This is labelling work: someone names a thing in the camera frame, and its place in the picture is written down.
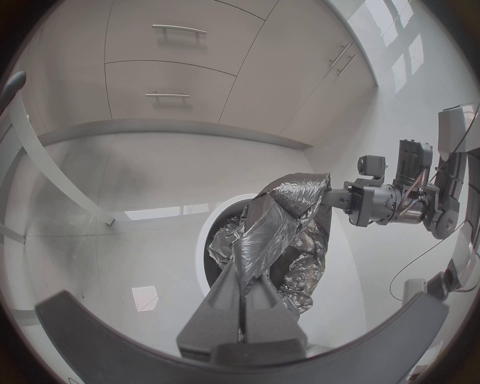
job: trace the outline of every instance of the drawer handle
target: drawer handle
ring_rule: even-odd
[[[357,57],[357,54],[355,54],[355,55],[353,55],[353,56],[349,56],[350,60],[348,61],[347,65],[346,65],[345,67],[343,67],[342,70],[337,69],[337,71],[338,71],[338,76],[340,76],[340,75],[343,73],[343,71],[344,71],[345,69],[347,69],[347,67],[350,65],[350,63],[352,62],[352,60],[353,60],[354,58],[356,58],[356,57]]]
[[[343,54],[347,51],[347,49],[348,49],[350,46],[351,46],[350,43],[348,43],[346,47],[344,47],[343,45],[340,46],[341,48],[343,48],[343,50],[340,52],[340,54],[337,56],[337,58],[336,58],[334,61],[331,61],[331,60],[330,60],[330,62],[332,63],[332,64],[330,64],[330,68],[335,67],[335,64],[338,63],[338,61],[342,58]]]
[[[187,32],[195,32],[195,33],[200,33],[202,35],[206,35],[207,31],[204,31],[203,29],[197,29],[197,28],[190,28],[190,27],[182,27],[180,25],[163,25],[163,24],[153,24],[153,28],[162,28],[162,29],[176,29],[178,31],[187,31]]]
[[[183,93],[157,93],[154,91],[153,93],[146,93],[145,96],[147,97],[181,97],[184,99],[188,99],[190,95],[185,95]]]

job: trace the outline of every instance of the white floor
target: white floor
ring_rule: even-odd
[[[425,141],[436,148],[438,112],[480,100],[470,68],[419,1],[331,2],[358,34],[380,86],[304,153],[238,139],[173,133],[105,135],[49,146],[48,152],[73,183],[115,216],[111,227],[69,201],[24,157],[13,181],[5,223],[25,233],[27,241],[22,246],[5,239],[0,260],[0,286],[9,306],[31,311],[35,303],[68,289],[124,334],[178,354],[175,337],[202,300],[194,268],[196,237],[218,204],[238,194],[256,193],[292,172],[331,172],[333,187],[341,188],[345,180],[355,180],[357,159],[365,154],[385,156],[392,164],[385,179],[392,180],[398,140]],[[433,161],[436,164],[438,154]],[[360,293],[366,316],[362,327],[372,329],[399,308],[389,292],[392,278],[436,243],[422,224],[356,228],[341,211],[336,213],[327,272],[315,293],[322,296],[317,300],[322,305],[300,320],[306,328],[316,326],[316,333],[309,334],[312,340],[330,346],[355,336],[346,330],[348,321],[359,314],[345,311],[343,319],[338,314],[322,317],[320,309],[335,307],[329,287],[343,295],[348,290]],[[454,243],[453,236],[402,272],[392,285],[393,294],[401,297],[408,278],[430,278],[444,270]],[[335,249],[350,258],[332,259]],[[335,275],[328,275],[342,268],[349,271],[352,286],[342,287]],[[356,282],[361,290],[355,288]],[[148,296],[151,300],[137,307],[132,288],[151,286],[157,298]],[[471,302],[474,294],[456,295]],[[345,297],[337,300],[337,306],[348,303]],[[458,306],[458,296],[451,297],[449,304],[457,305],[461,319],[468,300]],[[452,329],[455,321],[449,323]],[[37,348],[45,348],[44,356],[51,356],[44,336],[32,336],[40,327],[28,326],[24,332],[30,333]]]

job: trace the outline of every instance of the trash bag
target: trash bag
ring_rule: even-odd
[[[332,208],[321,201],[329,190],[329,174],[286,175],[215,234],[209,254],[220,268],[234,259],[241,299],[265,274],[297,317],[312,307],[325,271]]]

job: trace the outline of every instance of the metal handle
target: metal handle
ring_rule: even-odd
[[[204,31],[203,29],[197,29],[197,28],[190,28],[190,27],[182,27],[180,25],[163,25],[163,24],[153,24],[153,28],[162,28],[162,29],[176,29],[178,31],[187,31],[187,32],[195,32],[195,33],[200,33],[202,35],[206,35],[207,31]]]
[[[352,62],[352,60],[353,60],[354,58],[356,58],[356,57],[357,57],[357,54],[355,54],[355,55],[353,55],[353,56],[349,56],[350,60],[348,61],[347,65],[346,65],[345,67],[343,67],[342,70],[337,69],[337,71],[338,71],[338,76],[340,76],[340,75],[343,73],[343,71],[344,71],[345,69],[347,69],[347,67],[350,65],[350,63]]]
[[[344,47],[343,45],[341,46],[341,48],[343,48],[343,51],[340,52],[340,54],[337,56],[337,58],[333,61],[330,60],[330,62],[332,64],[330,64],[330,68],[333,68],[335,66],[335,64],[338,63],[338,61],[342,58],[343,54],[347,51],[347,49],[351,46],[350,43],[347,44],[346,47]]]
[[[153,93],[146,93],[145,96],[147,97],[181,97],[184,99],[188,99],[190,95],[185,95],[183,93],[157,93],[154,91]]]

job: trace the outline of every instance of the cabinet handle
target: cabinet handle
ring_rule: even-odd
[[[346,65],[345,67],[343,67],[342,70],[337,69],[337,71],[338,71],[338,76],[340,76],[340,75],[343,73],[343,71],[344,71],[345,69],[347,69],[347,67],[350,65],[350,63],[352,62],[352,60],[353,60],[354,58],[356,58],[356,57],[357,57],[357,54],[355,54],[355,55],[353,55],[353,56],[349,56],[350,60],[348,61],[347,65]]]
[[[200,33],[202,35],[206,35],[207,31],[204,31],[203,29],[197,29],[197,28],[190,28],[190,27],[182,27],[180,25],[162,25],[162,24],[153,24],[153,28],[162,28],[162,29],[176,29],[178,31],[187,31],[187,32],[195,32],[195,33]]]
[[[338,63],[338,61],[342,58],[343,54],[347,51],[347,49],[348,49],[350,46],[351,46],[350,43],[348,43],[346,47],[344,47],[343,45],[340,46],[341,48],[343,48],[343,51],[340,52],[340,54],[337,56],[337,58],[336,58],[335,60],[333,60],[333,61],[330,60],[330,62],[332,63],[332,64],[330,64],[330,68],[335,67],[335,64]]]
[[[190,95],[185,95],[183,93],[157,93],[154,91],[153,93],[146,93],[145,96],[147,97],[181,97],[184,99],[188,99]]]

